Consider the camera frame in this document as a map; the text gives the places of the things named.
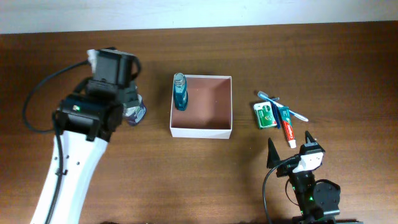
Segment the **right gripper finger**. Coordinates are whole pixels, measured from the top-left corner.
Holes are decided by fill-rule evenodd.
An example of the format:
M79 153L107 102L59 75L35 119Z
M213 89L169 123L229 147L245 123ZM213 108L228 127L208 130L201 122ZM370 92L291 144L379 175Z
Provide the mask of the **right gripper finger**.
M268 143L268 155L267 155L266 167L268 169L273 169L281 163L281 159L279 157L279 154L277 153L277 150L271 138L268 139L267 143Z
M305 131L305 142L306 144L316 144L317 141L315 138L310 134L309 131Z

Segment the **red green toothpaste tube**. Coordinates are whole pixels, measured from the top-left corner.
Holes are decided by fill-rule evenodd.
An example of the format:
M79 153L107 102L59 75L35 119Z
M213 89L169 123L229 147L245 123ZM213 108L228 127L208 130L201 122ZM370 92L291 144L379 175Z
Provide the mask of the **red green toothpaste tube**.
M289 108L287 106L279 107L278 111L279 111L280 118L281 118L284 130L285 130L287 142L288 142L290 148L296 148L297 144L296 144L296 140L295 140L295 136L294 136L294 131L292 128L292 120L290 118Z

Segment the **green soap box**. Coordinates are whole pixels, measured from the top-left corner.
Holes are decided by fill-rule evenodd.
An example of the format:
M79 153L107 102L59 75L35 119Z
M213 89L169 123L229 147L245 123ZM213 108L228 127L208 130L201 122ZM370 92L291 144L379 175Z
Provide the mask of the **green soap box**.
M273 128L277 126L270 102L265 101L262 103L256 103L254 104L253 109L256 114L259 129Z

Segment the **clear hand soap pump bottle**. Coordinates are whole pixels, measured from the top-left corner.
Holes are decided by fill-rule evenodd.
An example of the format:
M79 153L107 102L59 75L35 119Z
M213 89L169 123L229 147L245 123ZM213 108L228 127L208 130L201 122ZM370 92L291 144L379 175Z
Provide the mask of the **clear hand soap pump bottle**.
M144 119L147 112L141 95L138 95L138 100L138 106L127 107L127 105L124 104L123 116L130 126L137 126Z

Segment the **teal mouthwash bottle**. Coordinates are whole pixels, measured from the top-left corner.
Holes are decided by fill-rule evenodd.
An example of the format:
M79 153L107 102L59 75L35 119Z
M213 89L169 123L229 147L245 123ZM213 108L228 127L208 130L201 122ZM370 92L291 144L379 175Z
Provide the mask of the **teal mouthwash bottle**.
M187 80L182 73L174 75L173 97L176 109L185 111L188 105Z

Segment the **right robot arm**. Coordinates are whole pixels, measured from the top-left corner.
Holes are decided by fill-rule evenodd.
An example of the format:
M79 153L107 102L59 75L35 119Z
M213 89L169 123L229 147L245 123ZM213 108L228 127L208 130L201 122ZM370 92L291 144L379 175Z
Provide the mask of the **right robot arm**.
M301 215L292 218L292 223L308 224L349 224L358 223L357 220L337 220L340 214L339 202L341 187L328 180L316 180L313 171L323 162L324 148L306 131L305 144L301 145L299 153L280 159L271 138L268 139L267 165L269 172L262 184L262 198L267 221L272 223L266 204L266 183L269 176L276 172L276 176L287 176L292 185L297 205Z

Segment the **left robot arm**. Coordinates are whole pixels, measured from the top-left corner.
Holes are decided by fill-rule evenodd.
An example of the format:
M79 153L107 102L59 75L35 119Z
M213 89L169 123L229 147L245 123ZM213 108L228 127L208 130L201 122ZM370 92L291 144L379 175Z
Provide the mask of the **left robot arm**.
M139 59L114 47L91 49L76 64L91 66L52 113L53 153L32 223L78 223L93 173L124 119L139 106Z

